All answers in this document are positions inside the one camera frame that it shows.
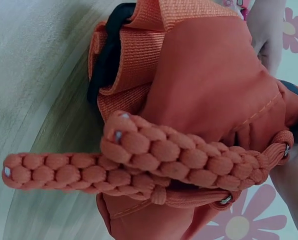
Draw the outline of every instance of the orange backpack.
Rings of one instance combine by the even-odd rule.
[[[298,88],[269,75],[229,8],[123,3],[96,26],[88,67],[101,153],[11,154],[2,178],[98,194],[116,240],[191,239],[288,160]]]

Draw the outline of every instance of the orange braided cord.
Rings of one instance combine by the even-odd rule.
[[[292,134],[282,131],[274,140],[277,143],[264,153],[220,142],[207,144],[196,135],[184,135],[119,111],[104,127],[102,155],[12,154],[3,163],[2,178],[15,189],[82,190],[137,200],[154,197],[156,202],[171,180],[179,180],[221,189],[217,194],[223,196],[223,190],[239,192],[262,184],[269,170],[282,163],[285,143],[293,145]]]

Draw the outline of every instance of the pink flower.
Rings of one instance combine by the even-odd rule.
[[[292,53],[298,54],[298,16],[293,18],[293,10],[285,8],[283,19],[283,48],[289,49]]]
[[[230,210],[218,214],[212,221],[217,225],[207,225],[202,228],[193,240],[279,240],[279,236],[265,230],[281,230],[287,224],[285,215],[276,215],[255,220],[274,201],[276,190],[269,184],[262,185],[248,203],[245,211],[247,190]]]

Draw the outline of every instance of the wooden floor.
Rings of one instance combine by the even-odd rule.
[[[109,240],[95,196],[14,191],[17,152],[94,152],[102,122],[86,100],[92,30],[120,0],[0,0],[0,240]]]

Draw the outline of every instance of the stitching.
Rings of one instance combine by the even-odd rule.
[[[273,99],[271,99],[265,106],[263,106],[263,108],[261,108],[258,112],[256,112],[255,114],[253,114],[251,117],[247,118],[247,120],[245,120],[243,123],[241,123],[240,125],[236,126],[234,129],[232,129],[230,132],[234,132],[236,130],[238,130],[242,125],[246,124],[247,122],[249,122],[251,119],[255,118],[257,115],[259,115],[261,112],[263,112],[265,109],[267,109],[269,107],[269,105],[271,105],[271,103],[280,95],[280,92],[277,93]]]
[[[150,204],[151,204],[151,201],[148,199],[148,200],[143,201],[143,202],[141,202],[141,203],[139,203],[139,204],[137,204],[137,205],[135,205],[131,208],[128,208],[126,210],[123,210],[123,211],[120,211],[120,212],[115,213],[113,215],[110,215],[110,218],[111,219],[117,219],[117,218],[123,217],[127,214],[131,214],[132,212],[135,212],[136,210],[140,210],[141,208],[145,208]]]

